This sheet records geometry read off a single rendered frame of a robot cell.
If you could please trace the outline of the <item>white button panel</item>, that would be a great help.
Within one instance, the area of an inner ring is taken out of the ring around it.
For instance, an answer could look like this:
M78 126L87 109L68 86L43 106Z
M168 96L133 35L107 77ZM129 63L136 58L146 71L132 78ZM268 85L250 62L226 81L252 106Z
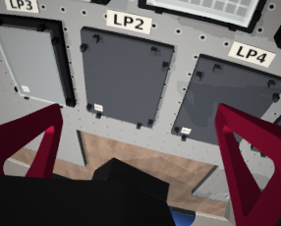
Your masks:
M235 222L235 216L233 213L233 207L232 207L232 202L230 199L230 195L228 195L227 197L225 197L228 199L228 203L227 203L227 207L226 207L226 211L225 211L225 215L224 217L230 221L234 226L236 226L236 222Z

